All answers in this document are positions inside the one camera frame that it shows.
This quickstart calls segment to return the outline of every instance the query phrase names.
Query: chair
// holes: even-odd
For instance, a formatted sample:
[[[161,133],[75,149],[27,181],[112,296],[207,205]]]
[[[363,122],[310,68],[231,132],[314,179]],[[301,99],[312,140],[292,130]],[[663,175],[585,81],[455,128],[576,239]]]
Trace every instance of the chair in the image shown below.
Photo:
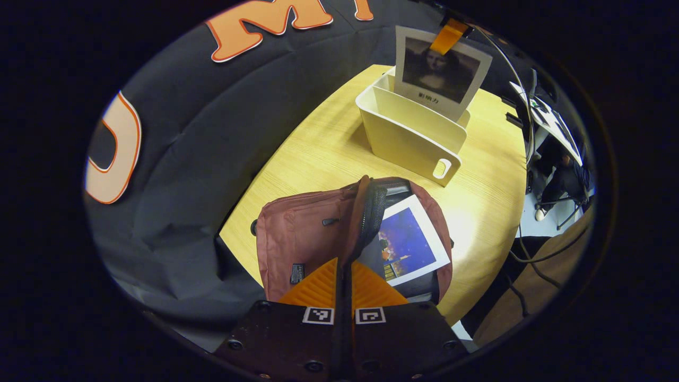
[[[580,197],[580,198],[574,198],[573,196],[569,195],[566,198],[557,199],[555,201],[547,201],[547,202],[538,201],[537,203],[535,203],[535,210],[537,211],[543,205],[555,205],[556,203],[560,203],[560,202],[564,202],[564,201],[573,201],[575,203],[575,210],[573,210],[573,213],[571,213],[566,218],[566,220],[564,220],[562,223],[560,223],[556,226],[557,230],[561,230],[561,228],[566,223],[568,223],[573,218],[573,216],[575,216],[575,213],[577,213],[580,208],[582,208],[583,206],[585,206],[589,203],[589,196],[587,195],[587,189],[585,188],[584,185],[583,185],[583,195],[584,196]]]

